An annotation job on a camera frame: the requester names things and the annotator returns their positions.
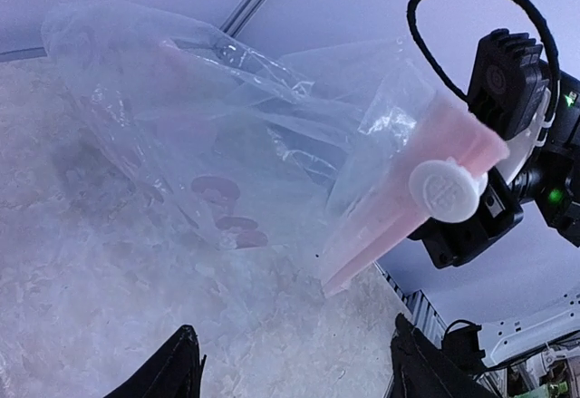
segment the ziplock bag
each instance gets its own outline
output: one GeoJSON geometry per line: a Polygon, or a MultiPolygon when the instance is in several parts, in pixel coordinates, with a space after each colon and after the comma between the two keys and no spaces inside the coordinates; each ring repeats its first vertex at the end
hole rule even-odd
{"type": "Polygon", "coordinates": [[[137,186],[217,248],[306,244],[328,294],[427,219],[415,167],[452,158],[478,177],[507,156],[401,42],[274,61],[209,24],[124,3],[59,7],[43,39],[137,186]]]}

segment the clear plastic bag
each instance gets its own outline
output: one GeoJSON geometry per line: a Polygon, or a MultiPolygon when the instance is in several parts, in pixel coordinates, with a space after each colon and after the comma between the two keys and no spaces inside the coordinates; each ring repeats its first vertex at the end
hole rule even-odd
{"type": "Polygon", "coordinates": [[[124,3],[59,7],[43,38],[101,149],[136,185],[217,248],[306,242],[322,256],[329,293],[428,217],[392,200],[409,163],[469,165],[478,155],[454,148],[476,136],[487,156],[477,172],[506,154],[493,132],[436,97],[400,41],[274,61],[209,24],[124,3]],[[466,133],[438,135],[437,116],[466,133]],[[418,146],[422,134],[440,151],[418,146]],[[385,193],[383,205],[414,218],[369,253],[391,224],[372,207],[385,193]]]}

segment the wire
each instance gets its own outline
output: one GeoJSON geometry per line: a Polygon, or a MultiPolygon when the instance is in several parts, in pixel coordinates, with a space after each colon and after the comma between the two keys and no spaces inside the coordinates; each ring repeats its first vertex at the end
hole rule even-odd
{"type": "Polygon", "coordinates": [[[449,324],[447,326],[447,328],[445,329],[445,333],[443,333],[443,339],[445,339],[445,336],[447,336],[449,334],[449,332],[451,331],[451,328],[453,328],[457,324],[477,325],[475,323],[472,323],[471,321],[468,321],[467,319],[458,319],[458,320],[455,320],[451,324],[449,324]]]}
{"type": "MultiPolygon", "coordinates": [[[[462,101],[467,101],[467,95],[449,78],[447,74],[443,71],[441,66],[437,63],[433,55],[431,54],[429,48],[423,41],[419,30],[417,29],[417,6],[421,0],[409,0],[407,5],[407,23],[409,24],[409,29],[413,40],[419,47],[421,53],[425,56],[427,62],[431,65],[435,73],[441,78],[445,85],[454,92],[462,101]]],[[[550,101],[546,109],[546,121],[551,124],[556,114],[556,107],[560,97],[560,65],[558,62],[558,50],[556,47],[556,42],[554,37],[550,33],[547,26],[546,19],[537,10],[537,8],[530,2],[530,0],[511,0],[515,4],[519,5],[520,8],[526,12],[529,20],[534,24],[537,32],[540,35],[540,39],[546,48],[546,58],[548,64],[548,71],[550,72],[550,101]]],[[[540,140],[547,133],[547,129],[543,129],[540,134],[540,140]]]]}

